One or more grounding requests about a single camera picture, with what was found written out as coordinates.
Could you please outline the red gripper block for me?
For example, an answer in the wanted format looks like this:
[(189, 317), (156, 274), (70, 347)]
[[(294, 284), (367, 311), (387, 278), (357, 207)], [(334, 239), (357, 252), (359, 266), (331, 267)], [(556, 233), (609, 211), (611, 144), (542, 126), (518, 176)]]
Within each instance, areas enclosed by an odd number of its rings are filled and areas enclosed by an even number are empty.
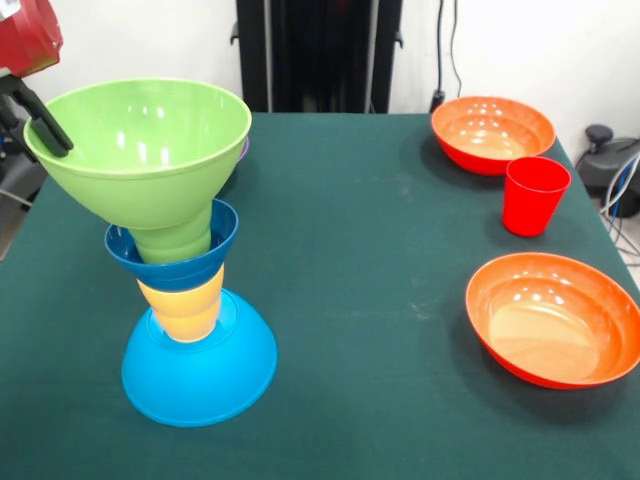
[(1, 0), (1, 132), (11, 139), (9, 151), (24, 154), (32, 163), (38, 160), (25, 142), (25, 121), (15, 115), (4, 96), (29, 114), (36, 136), (54, 156), (66, 156), (73, 142), (20, 79), (56, 65), (62, 45), (58, 19), (48, 0)]

